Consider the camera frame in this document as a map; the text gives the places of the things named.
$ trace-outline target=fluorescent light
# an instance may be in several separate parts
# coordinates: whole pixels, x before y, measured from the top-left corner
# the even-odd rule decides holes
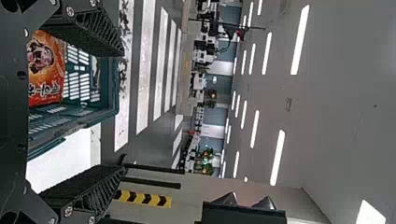
[[[173,144],[172,156],[175,156],[175,153],[177,152],[178,146],[180,146],[182,135],[183,135],[183,129],[180,129],[180,132],[178,133],[177,137],[175,138],[175,141],[174,141],[174,144]]]
[[[259,1],[259,9],[257,9],[257,15],[260,16],[262,14],[262,0]]]
[[[168,72],[166,75],[166,91],[165,91],[165,107],[164,107],[165,113],[168,112],[168,110],[171,108],[172,73],[174,71],[174,63],[175,63],[176,31],[177,31],[177,25],[174,21],[172,21],[171,35],[169,40]]]
[[[181,30],[177,32],[177,44],[176,44],[176,59],[175,59],[175,75],[174,75],[174,92],[172,98],[172,106],[176,105],[177,99],[177,84],[178,84],[178,73],[180,68],[180,48],[181,48]]]
[[[248,68],[248,74],[251,75],[253,72],[253,64],[254,64],[254,55],[256,54],[256,44],[251,46],[251,55],[250,55],[250,66]]]
[[[176,115],[175,117],[175,131],[177,130],[178,126],[180,126],[181,122],[183,122],[184,116],[183,115]]]
[[[149,93],[151,77],[152,42],[154,37],[154,13],[156,0],[144,1],[142,17],[142,41],[140,58],[140,71],[137,96],[136,135],[149,126]]]
[[[247,115],[248,101],[244,102],[244,110],[242,111],[242,120],[241,120],[241,129],[243,130],[245,127],[245,118]]]
[[[267,64],[268,64],[268,58],[270,56],[271,42],[272,42],[272,32],[270,32],[267,35],[267,43],[265,44],[264,62],[262,64],[262,74],[263,75],[265,75],[267,73]]]
[[[222,171],[221,171],[221,178],[223,178],[223,179],[224,179],[224,175],[225,175],[225,167],[226,167],[226,165],[227,165],[227,161],[225,161],[223,163],[223,168],[222,168]]]
[[[154,121],[161,116],[163,103],[163,70],[165,68],[166,38],[168,34],[168,13],[161,8],[160,37],[158,47],[157,73],[155,78]]]
[[[233,103],[231,104],[231,110],[233,110],[233,106],[235,105],[235,95],[236,95],[236,92],[234,91],[233,92]]]
[[[257,133],[257,125],[259,124],[259,118],[260,118],[260,111],[256,110],[256,113],[254,115],[254,121],[253,121],[253,130],[251,131],[251,139],[250,139],[250,148],[254,148],[254,144],[256,142],[256,133]]]
[[[221,151],[221,164],[224,163],[224,149]]]
[[[239,102],[241,101],[241,95],[238,95],[238,98],[236,98],[236,109],[235,109],[235,118],[238,118],[238,113],[239,113]]]
[[[251,3],[250,3],[250,10],[249,10],[249,12],[248,12],[248,21],[247,21],[247,26],[248,26],[248,27],[250,27],[250,25],[251,25],[251,16],[252,16],[252,14],[253,14],[253,5],[254,5],[254,3],[251,2]]]
[[[239,151],[236,152],[236,156],[235,156],[235,164],[233,165],[233,178],[236,178],[236,174],[238,173],[238,163],[239,163]]]
[[[233,59],[233,74],[235,75],[235,71],[236,71],[236,64],[238,63],[238,58],[235,57],[235,59]]]
[[[225,121],[225,133],[227,133],[227,130],[228,130],[228,122],[229,122],[230,120],[227,118],[227,121]]]
[[[242,25],[245,27],[246,24],[247,24],[247,16],[245,15],[245,16],[244,16],[244,23],[242,23]]]
[[[231,136],[231,125],[228,128],[228,134],[227,134],[227,144],[230,144],[230,136]]]
[[[365,200],[361,202],[361,209],[356,224],[385,224],[387,219]]]
[[[282,150],[283,150],[283,145],[285,143],[285,137],[286,137],[285,132],[283,130],[279,130],[279,136],[277,138],[277,143],[276,143],[274,165],[271,173],[271,180],[270,180],[271,186],[276,185],[277,174],[279,172],[280,159],[282,158]]]
[[[244,50],[244,58],[242,59],[241,76],[245,74],[245,63],[247,61],[247,51]]]
[[[306,23],[308,22],[309,5],[301,11],[300,24],[298,26],[298,33],[296,39],[296,46],[294,49],[293,62],[291,64],[291,75],[297,75],[300,65],[301,53],[303,51],[303,43],[305,37]]]

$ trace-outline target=merchandise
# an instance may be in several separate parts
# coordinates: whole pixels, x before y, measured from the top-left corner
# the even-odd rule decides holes
[[[30,107],[62,101],[64,53],[64,42],[44,31],[35,31],[27,44]]]

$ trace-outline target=ceiling light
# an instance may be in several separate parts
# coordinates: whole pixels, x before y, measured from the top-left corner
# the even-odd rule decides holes
[[[233,110],[233,106],[235,105],[235,95],[236,95],[236,92],[234,91],[233,92],[233,103],[231,104],[231,110]]]
[[[244,102],[244,110],[242,111],[242,120],[241,120],[241,129],[243,130],[245,127],[245,118],[247,115],[247,107],[248,107],[248,101]]]
[[[228,130],[228,122],[229,122],[229,119],[227,118],[227,120],[225,121],[225,133],[227,133],[227,130]]]
[[[225,166],[226,166],[226,164],[227,164],[227,161],[225,161],[223,163],[223,168],[222,168],[222,171],[221,171],[221,178],[223,178],[223,179],[224,179],[224,175],[225,175]]]
[[[227,134],[227,144],[230,144],[230,135],[231,135],[231,125],[228,128],[228,134]]]
[[[257,10],[257,15],[260,16],[262,14],[262,0],[259,1],[259,9]]]
[[[239,103],[241,101],[241,95],[238,94],[238,98],[236,98],[236,109],[235,109],[235,118],[238,118],[239,113]]]
[[[254,148],[256,142],[257,125],[259,124],[260,111],[256,110],[253,121],[253,130],[251,131],[250,148]]]
[[[361,202],[361,209],[356,224],[385,224],[387,219],[365,200]]]
[[[238,58],[237,57],[235,57],[233,59],[233,74],[234,75],[235,75],[235,71],[236,71],[236,63],[238,63]]]
[[[303,43],[305,37],[306,23],[308,22],[309,5],[304,7],[301,11],[300,24],[298,26],[298,33],[296,39],[296,46],[294,49],[293,62],[291,64],[291,75],[297,75],[300,65],[301,53],[303,51]]]
[[[247,25],[247,16],[244,16],[244,23],[242,23],[243,27],[245,27]]]
[[[248,74],[251,75],[253,73],[253,64],[254,64],[254,55],[256,54],[256,44],[251,46],[251,55],[250,55],[250,66],[248,69]]]
[[[238,173],[238,163],[239,163],[239,151],[236,152],[236,156],[235,156],[235,164],[233,165],[233,178],[236,178],[236,174]]]
[[[251,16],[253,14],[253,2],[250,3],[250,10],[248,12],[248,21],[247,21],[247,26],[250,27],[251,25]]]
[[[277,138],[277,143],[276,143],[274,165],[271,173],[271,180],[270,180],[271,186],[276,185],[277,174],[279,172],[280,159],[282,158],[283,145],[285,143],[285,137],[286,137],[285,132],[283,130],[279,130],[279,136]]]
[[[241,70],[241,76],[245,74],[245,63],[247,61],[247,51],[244,50],[244,58],[242,59],[242,70]]]
[[[224,163],[224,149],[221,151],[221,164]]]
[[[267,64],[268,64],[268,58],[270,56],[271,42],[272,42],[272,32],[270,32],[267,35],[267,43],[265,44],[264,63],[262,64],[263,75],[267,73]]]

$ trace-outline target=warning tape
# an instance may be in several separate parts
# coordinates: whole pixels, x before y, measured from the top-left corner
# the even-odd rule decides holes
[[[172,206],[172,197],[158,194],[137,193],[123,189],[117,190],[113,199],[122,203],[143,204],[161,208],[171,208]]]

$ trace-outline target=white ceiling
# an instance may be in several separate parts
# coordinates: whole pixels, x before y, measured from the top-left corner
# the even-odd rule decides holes
[[[290,0],[283,16],[280,0],[264,0],[252,25],[273,32],[267,74],[262,60],[267,32],[251,30],[240,43],[238,58],[256,43],[253,75],[240,75],[238,60],[233,91],[247,99],[226,146],[226,176],[232,177],[236,150],[237,178],[269,183],[279,129],[286,131],[279,186],[304,187],[332,223],[355,223],[364,199],[386,218],[396,218],[396,2],[392,0]],[[301,9],[310,4],[302,60],[290,75]],[[245,1],[243,14],[248,14]],[[292,98],[292,109],[285,110]],[[254,113],[260,123],[250,149]]]

